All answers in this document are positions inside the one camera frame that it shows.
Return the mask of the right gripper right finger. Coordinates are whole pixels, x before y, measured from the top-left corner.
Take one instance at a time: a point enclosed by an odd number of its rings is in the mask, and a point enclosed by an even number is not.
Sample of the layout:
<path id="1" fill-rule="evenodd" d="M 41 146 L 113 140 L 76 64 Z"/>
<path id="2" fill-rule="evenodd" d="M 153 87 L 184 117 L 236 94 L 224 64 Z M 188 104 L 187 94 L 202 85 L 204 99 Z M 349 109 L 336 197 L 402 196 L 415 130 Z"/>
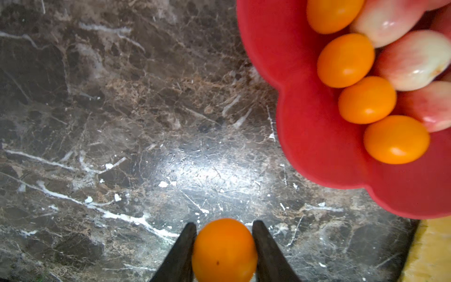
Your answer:
<path id="1" fill-rule="evenodd" d="M 301 282 L 263 221 L 253 222 L 252 235 L 258 254 L 257 282 Z"/>

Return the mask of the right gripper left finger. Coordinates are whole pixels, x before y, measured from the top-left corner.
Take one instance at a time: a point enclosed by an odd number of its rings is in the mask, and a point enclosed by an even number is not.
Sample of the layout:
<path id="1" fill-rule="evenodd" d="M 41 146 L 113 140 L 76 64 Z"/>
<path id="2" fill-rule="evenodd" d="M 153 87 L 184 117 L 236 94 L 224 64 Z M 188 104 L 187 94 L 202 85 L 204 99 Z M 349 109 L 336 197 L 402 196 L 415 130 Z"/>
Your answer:
<path id="1" fill-rule="evenodd" d="M 196 236 L 196 225 L 194 223 L 186 224 L 149 282 L 192 282 L 194 272 L 191 258 Z"/>

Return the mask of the orange tangerine top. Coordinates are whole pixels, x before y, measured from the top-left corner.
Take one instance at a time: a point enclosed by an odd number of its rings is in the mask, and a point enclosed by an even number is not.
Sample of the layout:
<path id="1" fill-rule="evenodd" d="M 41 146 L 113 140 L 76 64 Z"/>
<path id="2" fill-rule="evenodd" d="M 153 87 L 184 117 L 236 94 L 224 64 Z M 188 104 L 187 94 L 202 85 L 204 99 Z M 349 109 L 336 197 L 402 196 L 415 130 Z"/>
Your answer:
<path id="1" fill-rule="evenodd" d="M 210 222 L 198 233 L 191 264 L 199 282 L 249 282 L 257 261 L 249 229 L 225 218 Z"/>

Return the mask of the orange tangerine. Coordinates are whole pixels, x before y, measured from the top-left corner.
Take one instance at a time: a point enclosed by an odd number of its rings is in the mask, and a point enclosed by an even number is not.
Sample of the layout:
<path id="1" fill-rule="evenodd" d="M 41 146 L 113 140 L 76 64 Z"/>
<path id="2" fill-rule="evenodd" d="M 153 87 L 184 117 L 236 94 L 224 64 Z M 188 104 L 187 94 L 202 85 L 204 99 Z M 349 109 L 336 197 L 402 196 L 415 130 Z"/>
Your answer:
<path id="1" fill-rule="evenodd" d="M 341 92 L 338 109 L 346 121 L 364 125 L 387 117 L 396 103 L 397 92 L 390 82 L 368 76 Z"/>
<path id="2" fill-rule="evenodd" d="M 411 163 L 422 157 L 431 142 L 425 126 L 412 117 L 387 116 L 369 125 L 364 147 L 377 161 L 390 165 Z"/>
<path id="3" fill-rule="evenodd" d="M 308 23 L 319 34 L 333 34 L 351 24 L 364 6 L 364 2 L 364 0 L 308 0 Z"/>
<path id="4" fill-rule="evenodd" d="M 249 282 L 257 261 L 249 229 L 225 218 L 210 222 L 198 233 L 191 264 L 199 282 Z"/>
<path id="5" fill-rule="evenodd" d="M 317 74 L 331 88 L 346 88 L 364 78 L 375 60 L 372 42 L 361 34 L 347 34 L 331 41 L 319 54 Z"/>

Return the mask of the red flower-shaped fruit bowl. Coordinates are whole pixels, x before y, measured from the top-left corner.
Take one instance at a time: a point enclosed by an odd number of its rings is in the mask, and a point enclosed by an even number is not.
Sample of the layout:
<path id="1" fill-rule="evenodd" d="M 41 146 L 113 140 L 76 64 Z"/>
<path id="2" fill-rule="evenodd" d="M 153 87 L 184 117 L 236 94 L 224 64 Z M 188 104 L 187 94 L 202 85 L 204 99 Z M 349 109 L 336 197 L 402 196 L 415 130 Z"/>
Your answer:
<path id="1" fill-rule="evenodd" d="M 435 132 L 427 152 L 401 165 L 365 150 L 365 127 L 339 114 L 339 90 L 324 85 L 317 59 L 336 34 L 307 22 L 305 1 L 238 1 L 244 48 L 258 73 L 278 90 L 276 128 L 282 150 L 301 175 L 334 189 L 367 190 L 385 210 L 410 219 L 451 213 L 451 132 Z"/>

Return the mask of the orange tangerine bottom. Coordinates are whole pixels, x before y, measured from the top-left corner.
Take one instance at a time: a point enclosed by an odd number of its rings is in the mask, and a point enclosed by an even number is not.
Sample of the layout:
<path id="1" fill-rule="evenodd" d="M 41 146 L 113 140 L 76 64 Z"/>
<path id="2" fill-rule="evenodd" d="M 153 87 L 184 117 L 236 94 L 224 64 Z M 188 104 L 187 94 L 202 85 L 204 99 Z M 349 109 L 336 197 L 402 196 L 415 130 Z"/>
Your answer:
<path id="1" fill-rule="evenodd" d="M 364 78 L 375 60 L 372 42 L 361 34 L 347 34 L 331 41 L 319 54 L 317 74 L 331 88 L 346 88 Z"/>

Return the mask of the pink peach small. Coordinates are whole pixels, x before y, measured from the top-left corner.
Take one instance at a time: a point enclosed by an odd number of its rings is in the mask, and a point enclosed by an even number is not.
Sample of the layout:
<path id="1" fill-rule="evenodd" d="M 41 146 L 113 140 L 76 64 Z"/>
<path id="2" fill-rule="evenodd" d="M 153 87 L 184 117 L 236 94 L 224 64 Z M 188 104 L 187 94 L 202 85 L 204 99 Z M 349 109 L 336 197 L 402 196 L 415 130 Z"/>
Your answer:
<path id="1" fill-rule="evenodd" d="M 407 33 L 388 45 L 375 62 L 375 71 L 397 91 L 412 91 L 430 84 L 451 63 L 451 41 L 431 30 Z"/>

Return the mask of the pink peach bottom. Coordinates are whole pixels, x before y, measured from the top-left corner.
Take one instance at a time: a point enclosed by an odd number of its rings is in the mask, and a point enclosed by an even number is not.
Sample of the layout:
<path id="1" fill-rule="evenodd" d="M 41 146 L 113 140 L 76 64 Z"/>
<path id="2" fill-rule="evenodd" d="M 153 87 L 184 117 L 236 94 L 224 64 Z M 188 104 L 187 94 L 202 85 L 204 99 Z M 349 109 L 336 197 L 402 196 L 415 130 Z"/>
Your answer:
<path id="1" fill-rule="evenodd" d="M 365 35 L 375 48 L 395 42 L 421 19 L 424 0 L 367 0 L 350 25 L 350 31 Z"/>

